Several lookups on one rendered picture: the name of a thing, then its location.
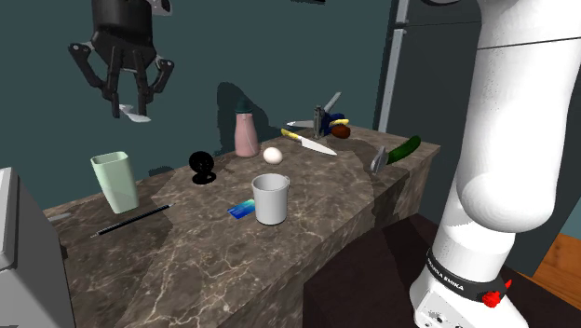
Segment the grey mug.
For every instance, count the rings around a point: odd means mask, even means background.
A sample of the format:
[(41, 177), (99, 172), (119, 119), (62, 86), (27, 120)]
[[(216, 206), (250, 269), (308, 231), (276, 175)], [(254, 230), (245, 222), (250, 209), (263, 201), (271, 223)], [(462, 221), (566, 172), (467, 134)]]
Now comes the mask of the grey mug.
[(266, 226), (285, 221), (288, 208), (290, 178), (277, 173), (256, 176), (251, 181), (256, 219)]

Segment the grey scraper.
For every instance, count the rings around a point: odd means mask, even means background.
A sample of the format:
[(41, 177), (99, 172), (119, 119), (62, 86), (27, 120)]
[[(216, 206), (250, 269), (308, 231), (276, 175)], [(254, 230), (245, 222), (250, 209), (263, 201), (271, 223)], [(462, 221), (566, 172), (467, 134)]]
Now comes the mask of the grey scraper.
[(382, 169), (388, 160), (388, 154), (385, 150), (384, 146), (381, 146), (373, 158), (372, 163), (370, 165), (370, 170), (372, 174), (377, 174), (380, 169)]

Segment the yellow-handled kitchen knife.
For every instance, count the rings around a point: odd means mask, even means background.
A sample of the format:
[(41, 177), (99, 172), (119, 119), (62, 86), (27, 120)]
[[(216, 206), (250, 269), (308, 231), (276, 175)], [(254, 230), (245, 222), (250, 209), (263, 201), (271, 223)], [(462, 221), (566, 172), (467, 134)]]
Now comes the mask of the yellow-handled kitchen knife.
[(330, 156), (336, 156), (337, 153), (335, 151), (333, 151), (332, 149), (330, 149), (327, 146), (324, 146), (320, 143), (317, 143), (315, 141), (312, 141), (308, 138), (305, 138), (297, 133), (291, 132), (289, 130), (285, 130), (285, 129), (281, 129), (281, 134), (285, 137), (291, 138), (297, 142), (299, 142), (301, 144), (302, 147), (307, 148), (307, 149), (311, 149), (314, 151), (317, 151), (319, 153), (322, 154), (327, 154)]

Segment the black pencil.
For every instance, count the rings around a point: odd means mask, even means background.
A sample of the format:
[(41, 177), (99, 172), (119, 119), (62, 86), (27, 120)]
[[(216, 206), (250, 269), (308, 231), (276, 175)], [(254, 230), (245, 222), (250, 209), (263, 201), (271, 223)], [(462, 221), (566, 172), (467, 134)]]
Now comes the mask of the black pencil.
[(158, 212), (162, 212), (162, 211), (164, 211), (164, 210), (166, 210), (166, 209), (169, 209), (169, 208), (171, 208), (171, 207), (173, 207), (173, 206), (175, 206), (175, 203), (172, 203), (172, 204), (167, 204), (167, 205), (164, 205), (164, 206), (158, 207), (158, 208), (156, 208), (156, 209), (154, 209), (154, 210), (151, 210), (151, 211), (149, 211), (149, 212), (146, 212), (146, 213), (143, 213), (143, 214), (137, 215), (137, 216), (135, 216), (135, 217), (132, 217), (132, 218), (130, 218), (130, 219), (128, 219), (128, 220), (122, 221), (122, 222), (120, 222), (120, 223), (116, 223), (116, 224), (114, 224), (114, 225), (110, 225), (110, 226), (108, 226), (108, 227), (105, 227), (105, 228), (103, 228), (103, 229), (101, 229), (101, 230), (98, 230), (97, 232), (95, 232), (94, 234), (92, 234), (92, 235), (90, 236), (90, 238), (96, 238), (96, 237), (98, 237), (98, 236), (101, 236), (101, 235), (107, 234), (107, 233), (109, 233), (109, 232), (111, 232), (111, 231), (114, 231), (114, 230), (116, 230), (116, 229), (120, 228), (120, 227), (127, 226), (127, 225), (129, 225), (129, 224), (132, 224), (132, 223), (134, 223), (134, 222), (137, 222), (137, 221), (139, 221), (139, 220), (141, 220), (141, 219), (143, 219), (143, 218), (146, 218), (146, 217), (148, 217), (148, 216), (151, 216), (151, 215), (153, 215), (153, 214), (156, 214), (156, 213), (158, 213)]

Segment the green cucumber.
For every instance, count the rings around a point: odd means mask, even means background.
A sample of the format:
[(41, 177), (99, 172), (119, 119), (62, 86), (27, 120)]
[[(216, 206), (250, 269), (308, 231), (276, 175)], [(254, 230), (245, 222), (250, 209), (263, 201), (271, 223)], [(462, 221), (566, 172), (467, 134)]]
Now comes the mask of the green cucumber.
[(412, 136), (405, 143), (394, 148), (387, 153), (387, 165), (395, 163), (412, 154), (421, 144), (421, 138), (418, 135)]

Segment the pink bottle with teal cap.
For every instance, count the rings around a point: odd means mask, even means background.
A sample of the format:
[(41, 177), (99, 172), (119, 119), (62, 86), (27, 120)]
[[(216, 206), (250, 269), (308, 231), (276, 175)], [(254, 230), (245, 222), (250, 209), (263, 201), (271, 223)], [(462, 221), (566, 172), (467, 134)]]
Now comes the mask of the pink bottle with teal cap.
[(250, 101), (242, 96), (236, 104), (235, 150), (239, 157), (255, 157), (260, 153)]

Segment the dark robot stand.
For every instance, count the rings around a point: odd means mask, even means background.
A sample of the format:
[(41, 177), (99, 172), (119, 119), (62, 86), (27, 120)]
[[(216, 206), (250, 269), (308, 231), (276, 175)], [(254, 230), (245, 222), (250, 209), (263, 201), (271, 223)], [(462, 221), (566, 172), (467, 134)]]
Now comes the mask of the dark robot stand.
[[(304, 284), (303, 328), (417, 328), (409, 288), (437, 229), (414, 214), (350, 242)], [(530, 328), (581, 328), (581, 310), (506, 266), (501, 277)]]

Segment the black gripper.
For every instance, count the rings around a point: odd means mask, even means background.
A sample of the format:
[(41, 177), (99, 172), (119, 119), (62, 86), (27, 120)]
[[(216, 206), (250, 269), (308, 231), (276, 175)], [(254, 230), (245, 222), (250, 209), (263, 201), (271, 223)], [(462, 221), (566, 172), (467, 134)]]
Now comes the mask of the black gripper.
[[(69, 53), (87, 82), (111, 103), (114, 118), (120, 118), (117, 88), (122, 62), (134, 62), (138, 114), (147, 116), (147, 104), (153, 101), (155, 93), (163, 92), (175, 67), (173, 61), (156, 57), (150, 3), (147, 0), (91, 0), (91, 6), (93, 35), (90, 42), (99, 56), (109, 62), (106, 79), (101, 80), (88, 62), (90, 46), (72, 43)], [(144, 63), (153, 60), (157, 76), (149, 85)]]

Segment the grey box appliance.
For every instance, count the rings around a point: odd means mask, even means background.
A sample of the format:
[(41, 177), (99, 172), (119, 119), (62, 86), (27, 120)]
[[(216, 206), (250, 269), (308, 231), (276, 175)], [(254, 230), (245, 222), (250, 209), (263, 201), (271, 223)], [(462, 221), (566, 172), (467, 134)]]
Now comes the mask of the grey box appliance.
[(56, 230), (12, 168), (0, 170), (0, 328), (76, 328)]

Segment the blue card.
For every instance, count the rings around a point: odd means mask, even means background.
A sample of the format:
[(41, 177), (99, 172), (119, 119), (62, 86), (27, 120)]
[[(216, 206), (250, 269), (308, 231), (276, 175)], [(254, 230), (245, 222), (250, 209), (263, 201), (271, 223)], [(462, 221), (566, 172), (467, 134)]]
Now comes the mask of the blue card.
[(237, 220), (255, 211), (255, 201), (251, 198), (227, 210)]

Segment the black ball on round base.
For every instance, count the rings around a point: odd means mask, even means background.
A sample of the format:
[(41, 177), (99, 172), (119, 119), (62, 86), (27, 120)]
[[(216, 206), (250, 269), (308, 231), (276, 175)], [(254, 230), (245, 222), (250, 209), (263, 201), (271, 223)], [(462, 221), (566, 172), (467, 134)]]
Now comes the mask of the black ball on round base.
[(216, 174), (212, 171), (214, 160), (212, 155), (207, 152), (194, 152), (189, 157), (189, 166), (196, 173), (192, 177), (192, 182), (196, 185), (206, 185), (216, 179)]

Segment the pale green square cup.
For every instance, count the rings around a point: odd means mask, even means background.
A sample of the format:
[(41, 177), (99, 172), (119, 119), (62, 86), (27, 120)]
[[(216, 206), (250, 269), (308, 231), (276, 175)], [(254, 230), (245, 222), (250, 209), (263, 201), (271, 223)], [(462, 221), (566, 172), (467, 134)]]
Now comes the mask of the pale green square cup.
[(116, 151), (92, 157), (91, 166), (112, 211), (128, 212), (139, 206), (139, 196), (128, 155)]

